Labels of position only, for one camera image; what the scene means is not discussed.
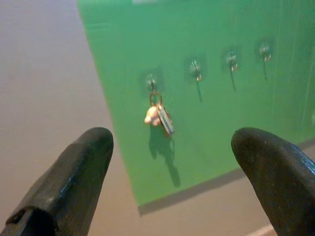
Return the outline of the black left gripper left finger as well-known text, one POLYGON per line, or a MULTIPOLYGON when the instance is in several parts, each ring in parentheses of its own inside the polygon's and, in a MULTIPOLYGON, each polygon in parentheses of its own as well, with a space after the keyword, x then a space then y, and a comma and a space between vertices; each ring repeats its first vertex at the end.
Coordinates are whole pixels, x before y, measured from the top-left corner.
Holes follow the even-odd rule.
POLYGON ((104 127, 85 131, 31 186, 2 236, 86 236, 114 149, 104 127))

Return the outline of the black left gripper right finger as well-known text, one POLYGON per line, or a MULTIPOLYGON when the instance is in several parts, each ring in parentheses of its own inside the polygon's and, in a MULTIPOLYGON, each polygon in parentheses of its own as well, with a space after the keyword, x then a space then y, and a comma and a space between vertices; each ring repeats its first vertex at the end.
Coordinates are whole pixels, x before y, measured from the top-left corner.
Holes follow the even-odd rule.
POLYGON ((315 163, 297 145, 271 132, 243 127, 232 152, 279 236, 315 234, 315 163))

